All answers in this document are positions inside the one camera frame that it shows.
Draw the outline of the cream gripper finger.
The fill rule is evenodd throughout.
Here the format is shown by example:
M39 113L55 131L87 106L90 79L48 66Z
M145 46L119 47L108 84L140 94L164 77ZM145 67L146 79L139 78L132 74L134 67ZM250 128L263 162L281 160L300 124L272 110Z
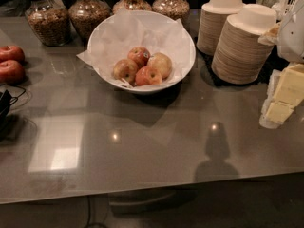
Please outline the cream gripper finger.
M276 23L273 27L264 32L259 38L258 42L265 46L274 46L278 42L278 32L281 23Z
M274 70L268 84L267 98L259 124L277 129L304 100L304 65L289 63L282 71Z

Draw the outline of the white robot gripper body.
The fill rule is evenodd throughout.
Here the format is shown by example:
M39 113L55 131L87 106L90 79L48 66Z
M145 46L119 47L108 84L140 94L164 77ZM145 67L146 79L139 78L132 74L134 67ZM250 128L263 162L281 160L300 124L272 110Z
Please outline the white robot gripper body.
M295 63L304 62L304 5L298 4L281 21L278 56Z

